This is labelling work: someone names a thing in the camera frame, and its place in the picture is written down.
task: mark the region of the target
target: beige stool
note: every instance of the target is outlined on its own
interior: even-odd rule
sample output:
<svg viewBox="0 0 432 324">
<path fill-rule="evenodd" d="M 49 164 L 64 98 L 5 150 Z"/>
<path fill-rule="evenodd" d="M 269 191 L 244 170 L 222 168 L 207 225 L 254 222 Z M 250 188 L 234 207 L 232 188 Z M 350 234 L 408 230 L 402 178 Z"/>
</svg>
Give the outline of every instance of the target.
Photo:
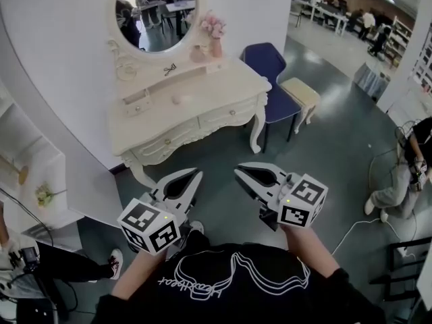
<svg viewBox="0 0 432 324">
<path fill-rule="evenodd" d="M 298 133 L 298 128 L 306 119 L 306 124 L 311 123 L 311 117 L 315 114 L 321 97 L 311 87 L 306 85 L 298 78 L 286 80 L 280 86 L 298 103 L 302 108 L 302 116 L 297 122 L 294 132 Z"/>
</svg>

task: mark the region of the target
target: carved table leg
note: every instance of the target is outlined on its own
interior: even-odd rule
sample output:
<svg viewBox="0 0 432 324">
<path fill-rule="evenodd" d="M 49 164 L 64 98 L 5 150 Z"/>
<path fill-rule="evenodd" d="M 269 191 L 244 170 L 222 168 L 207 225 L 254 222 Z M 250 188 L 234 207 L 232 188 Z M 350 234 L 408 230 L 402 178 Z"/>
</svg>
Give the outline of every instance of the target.
<svg viewBox="0 0 432 324">
<path fill-rule="evenodd" d="M 156 182 L 154 182 L 152 178 L 145 174 L 144 167 L 134 156 L 134 154 L 131 152 L 126 152 L 121 156 L 121 158 L 123 159 L 125 166 L 130 168 L 135 179 L 137 179 L 141 184 L 152 189 L 156 187 Z"/>
<path fill-rule="evenodd" d="M 250 147 L 257 154 L 261 151 L 261 147 L 257 144 L 258 136 L 263 130 L 265 124 L 265 105 L 267 104 L 267 94 L 260 94 L 256 104 L 255 121 L 252 133 L 250 134 Z"/>
</svg>

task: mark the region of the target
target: navy blue chair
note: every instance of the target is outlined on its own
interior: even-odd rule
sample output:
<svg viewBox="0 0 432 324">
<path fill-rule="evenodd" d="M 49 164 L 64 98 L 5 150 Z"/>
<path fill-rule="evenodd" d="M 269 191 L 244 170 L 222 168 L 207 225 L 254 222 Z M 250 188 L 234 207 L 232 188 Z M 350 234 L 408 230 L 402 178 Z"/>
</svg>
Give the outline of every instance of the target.
<svg viewBox="0 0 432 324">
<path fill-rule="evenodd" d="M 268 101 L 265 106 L 264 153 L 267 148 L 270 124 L 292 117 L 287 138 L 287 142 L 289 142 L 297 114 L 301 112 L 301 108 L 277 83 L 277 77 L 285 69 L 286 62 L 275 46 L 271 43 L 247 46 L 243 52 L 243 61 L 256 73 L 266 77 L 272 86 L 272 89 L 267 93 Z"/>
</svg>

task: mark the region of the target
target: white dresser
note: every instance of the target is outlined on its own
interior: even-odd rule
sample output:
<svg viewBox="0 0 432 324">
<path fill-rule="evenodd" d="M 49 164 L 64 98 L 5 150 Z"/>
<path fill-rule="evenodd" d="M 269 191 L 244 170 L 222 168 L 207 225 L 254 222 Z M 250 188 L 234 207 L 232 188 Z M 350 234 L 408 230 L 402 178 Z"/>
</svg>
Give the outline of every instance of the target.
<svg viewBox="0 0 432 324">
<path fill-rule="evenodd" d="M 109 113 L 113 153 L 141 184 L 155 186 L 143 166 L 164 162 L 182 145 L 225 126 L 244 125 L 254 116 L 250 147 L 254 153 L 261 150 L 257 138 L 265 123 L 271 85 L 239 59 L 223 62 L 217 72 L 164 85 L 151 95 L 153 106 L 136 116 L 126 116 L 121 101 L 113 104 Z"/>
</svg>

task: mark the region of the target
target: flower vase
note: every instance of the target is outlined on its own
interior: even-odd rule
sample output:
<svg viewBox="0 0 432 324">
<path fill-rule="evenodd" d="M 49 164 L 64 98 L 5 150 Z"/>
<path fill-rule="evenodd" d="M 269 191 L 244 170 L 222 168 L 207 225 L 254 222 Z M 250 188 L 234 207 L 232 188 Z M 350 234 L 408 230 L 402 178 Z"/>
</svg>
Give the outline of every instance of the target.
<svg viewBox="0 0 432 324">
<path fill-rule="evenodd" d="M 192 51 L 190 52 L 190 59 L 196 63 L 205 61 L 205 54 L 203 53 L 200 45 L 194 45 Z"/>
<path fill-rule="evenodd" d="M 213 50 L 214 57 L 222 57 L 222 44 L 220 38 L 212 38 L 211 47 Z"/>
</svg>

